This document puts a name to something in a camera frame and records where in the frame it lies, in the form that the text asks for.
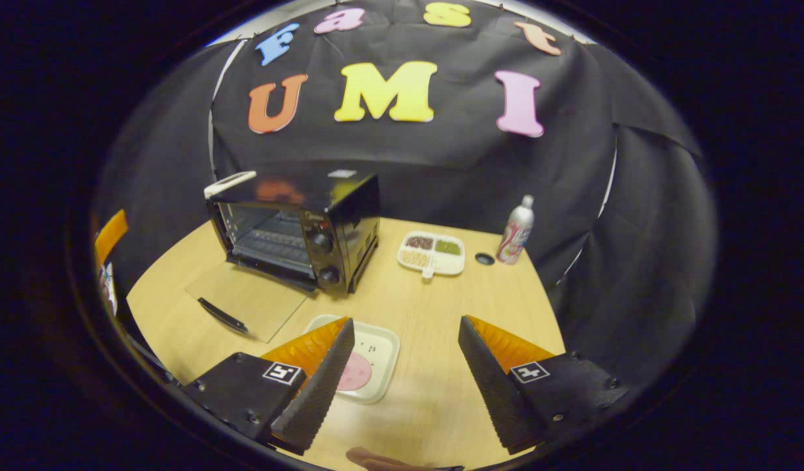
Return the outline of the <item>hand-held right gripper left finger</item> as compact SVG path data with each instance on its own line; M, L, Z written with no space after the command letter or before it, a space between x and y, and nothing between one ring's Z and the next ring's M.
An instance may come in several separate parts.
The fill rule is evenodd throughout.
M352 318L336 319L263 356L236 352L183 391L252 441L302 455L326 418L355 343Z

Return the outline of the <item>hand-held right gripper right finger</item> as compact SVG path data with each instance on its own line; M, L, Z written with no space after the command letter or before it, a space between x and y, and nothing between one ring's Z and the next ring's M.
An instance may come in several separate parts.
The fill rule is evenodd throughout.
M510 454L590 431L628 393L623 381L578 353L554 355L473 316L462 317L458 342Z

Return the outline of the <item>pink ham slice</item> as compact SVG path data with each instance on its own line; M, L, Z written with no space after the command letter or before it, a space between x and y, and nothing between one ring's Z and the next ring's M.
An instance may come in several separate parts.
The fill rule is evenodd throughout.
M365 387L372 378L372 364L363 355L352 352L337 385L339 393L349 393Z

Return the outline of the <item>cream square food tray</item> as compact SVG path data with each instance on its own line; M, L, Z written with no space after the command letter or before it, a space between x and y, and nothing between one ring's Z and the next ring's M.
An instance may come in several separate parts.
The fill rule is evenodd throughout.
M357 352L372 364L372 378L369 383L357 390L339 392L336 396L357 404L374 404L383 399L393 377L400 340L390 329L354 322L355 343L351 353Z

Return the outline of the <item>black electric oven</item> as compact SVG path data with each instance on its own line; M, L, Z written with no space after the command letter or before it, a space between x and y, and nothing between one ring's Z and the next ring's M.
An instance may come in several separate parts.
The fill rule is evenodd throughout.
M308 298L354 293L378 244L373 173L262 173L205 206L225 260L186 292L253 340L270 342Z

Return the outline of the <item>white divided grain dish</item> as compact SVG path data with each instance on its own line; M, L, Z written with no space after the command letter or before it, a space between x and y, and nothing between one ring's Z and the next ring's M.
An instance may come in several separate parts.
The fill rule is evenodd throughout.
M435 275L459 275L466 251L461 239L432 232L410 232L402 239L396 259L401 266L419 271L423 279Z

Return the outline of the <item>silver drink bottle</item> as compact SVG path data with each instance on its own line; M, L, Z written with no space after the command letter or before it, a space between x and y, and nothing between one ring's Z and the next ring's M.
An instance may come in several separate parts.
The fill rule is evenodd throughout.
M507 265L514 265L523 253L525 242L535 223L533 211L534 197L527 194L515 209L510 211L503 236L495 251L495 259Z

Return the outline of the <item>black backdrop cloth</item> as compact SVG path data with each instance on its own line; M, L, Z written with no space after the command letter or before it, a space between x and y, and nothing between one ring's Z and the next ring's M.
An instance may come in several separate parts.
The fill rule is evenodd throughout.
M381 214L500 232L525 194L527 248L566 349L632 387L686 345L718 224L703 152L613 50L469 0L321 0L218 40L133 110L94 214L123 209L124 291L205 221L203 189L253 169L379 176Z

